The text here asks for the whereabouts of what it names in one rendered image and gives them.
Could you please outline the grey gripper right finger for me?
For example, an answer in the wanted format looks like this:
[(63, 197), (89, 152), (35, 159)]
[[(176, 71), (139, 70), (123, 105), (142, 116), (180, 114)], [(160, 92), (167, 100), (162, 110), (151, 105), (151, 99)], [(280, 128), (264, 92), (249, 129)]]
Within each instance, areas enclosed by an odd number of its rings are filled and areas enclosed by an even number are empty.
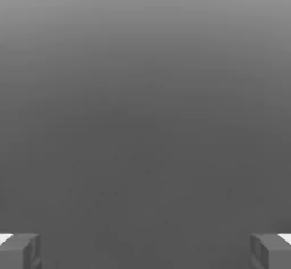
[(251, 234), (250, 269), (291, 269), (291, 233)]

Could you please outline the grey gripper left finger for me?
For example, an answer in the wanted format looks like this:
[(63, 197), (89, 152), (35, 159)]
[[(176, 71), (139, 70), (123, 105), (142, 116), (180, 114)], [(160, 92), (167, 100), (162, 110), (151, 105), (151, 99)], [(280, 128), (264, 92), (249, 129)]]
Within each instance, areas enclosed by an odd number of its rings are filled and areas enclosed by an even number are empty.
[(43, 269), (41, 235), (0, 233), (0, 269)]

